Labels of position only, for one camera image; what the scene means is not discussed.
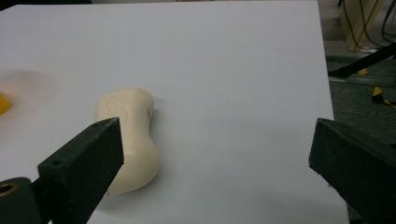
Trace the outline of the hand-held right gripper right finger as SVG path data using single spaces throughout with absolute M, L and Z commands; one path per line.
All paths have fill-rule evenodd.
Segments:
M 396 148 L 318 119 L 308 159 L 367 224 L 396 224 Z

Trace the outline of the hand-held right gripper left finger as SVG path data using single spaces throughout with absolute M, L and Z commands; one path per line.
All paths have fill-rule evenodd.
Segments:
M 86 224 L 124 163 L 120 120 L 95 122 L 38 164 L 44 222 Z

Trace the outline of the cream soap bar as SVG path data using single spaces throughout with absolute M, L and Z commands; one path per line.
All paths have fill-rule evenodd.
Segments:
M 154 98 L 134 88 L 103 95 L 94 109 L 94 120 L 120 119 L 124 164 L 107 190 L 119 195 L 146 186 L 160 170 L 160 152 L 150 136 Z

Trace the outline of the yellow and black tool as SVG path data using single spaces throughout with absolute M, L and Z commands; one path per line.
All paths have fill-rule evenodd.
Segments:
M 385 99 L 383 96 L 382 89 L 377 86 L 375 86 L 373 89 L 372 102 L 374 104 L 386 105 L 386 106 L 396 109 L 396 102 L 392 102 L 388 99 Z

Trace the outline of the yellow object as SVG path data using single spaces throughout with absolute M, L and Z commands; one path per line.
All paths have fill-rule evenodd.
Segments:
M 13 106 L 13 103 L 4 94 L 0 93 L 0 115 L 5 114 Z

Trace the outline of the black stand leg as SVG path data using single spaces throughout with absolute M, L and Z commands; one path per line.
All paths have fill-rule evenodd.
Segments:
M 389 57 L 396 58 L 396 42 L 389 44 L 388 46 L 372 53 L 362 59 L 357 60 L 356 62 L 339 68 L 337 70 L 330 71 L 328 73 L 329 77 L 348 77 L 353 75 L 354 73 L 359 72 L 363 68 L 367 68 L 373 64 L 379 63 L 381 61 L 386 60 Z

